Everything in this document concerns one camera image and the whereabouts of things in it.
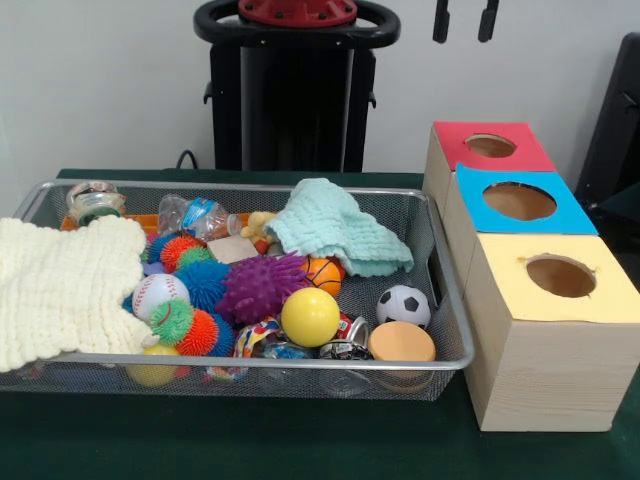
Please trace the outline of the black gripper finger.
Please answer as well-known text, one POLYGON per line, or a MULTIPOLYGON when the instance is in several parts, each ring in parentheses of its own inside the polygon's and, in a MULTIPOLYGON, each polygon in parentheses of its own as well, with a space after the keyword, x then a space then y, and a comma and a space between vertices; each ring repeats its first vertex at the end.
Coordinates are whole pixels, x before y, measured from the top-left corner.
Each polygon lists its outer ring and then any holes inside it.
POLYGON ((478 41, 480 43, 486 43, 493 38, 498 9, 499 0, 487 0, 486 6, 481 13, 478 29, 478 41))
POLYGON ((432 35, 432 38, 436 43, 446 42, 449 31, 449 21, 449 1, 437 0, 432 35))

